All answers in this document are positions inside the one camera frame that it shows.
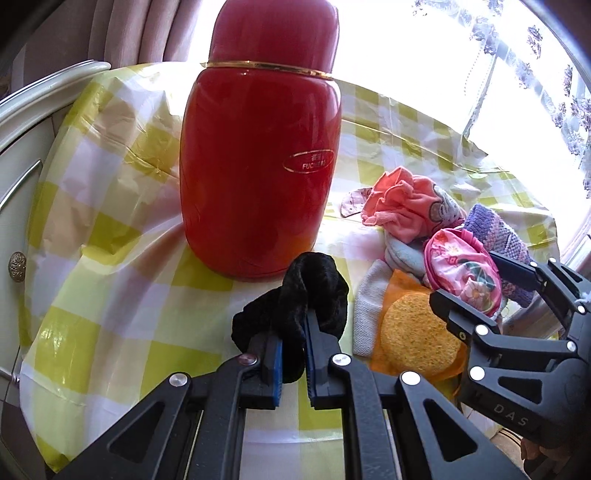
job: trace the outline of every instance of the pink curtain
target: pink curtain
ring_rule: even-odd
[[[15,59],[11,91],[88,59],[185,61],[202,1],[66,0]]]

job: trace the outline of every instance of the floral print fabric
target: floral print fabric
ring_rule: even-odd
[[[439,230],[425,248],[427,279],[492,316],[501,304],[501,278],[483,245],[468,231]]]

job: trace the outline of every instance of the plastic tablecloth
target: plastic tablecloth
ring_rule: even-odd
[[[170,373],[205,374],[236,355],[232,316],[279,285],[224,278],[187,246],[178,151],[200,69],[161,63],[96,76],[43,169],[28,228],[20,392],[55,470]],[[341,218],[339,204],[384,171],[405,166],[429,176],[466,210],[476,202],[497,210],[539,261],[558,257],[548,210],[476,145],[395,100],[338,84],[340,148],[315,249],[335,258],[350,285],[345,352],[357,285],[384,239],[358,216]],[[247,415],[241,478],[343,478],[340,415],[310,408],[305,378],[284,386],[276,411]]]

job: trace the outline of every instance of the purple knitted cloth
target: purple knitted cloth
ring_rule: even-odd
[[[497,252],[525,264],[533,260],[527,251],[527,246],[515,231],[495,212],[480,203],[474,205],[468,213],[464,228],[472,232],[488,252]],[[534,298],[533,292],[505,280],[502,286],[503,295],[522,307],[527,307]]]

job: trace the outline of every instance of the black velvet cloth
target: black velvet cloth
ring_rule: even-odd
[[[316,311],[320,330],[341,338],[347,323],[349,286],[332,257],[306,252],[287,269],[281,287],[253,300],[232,320],[232,340],[246,352],[251,338],[273,329],[283,340],[283,383],[297,381],[304,372],[304,319]]]

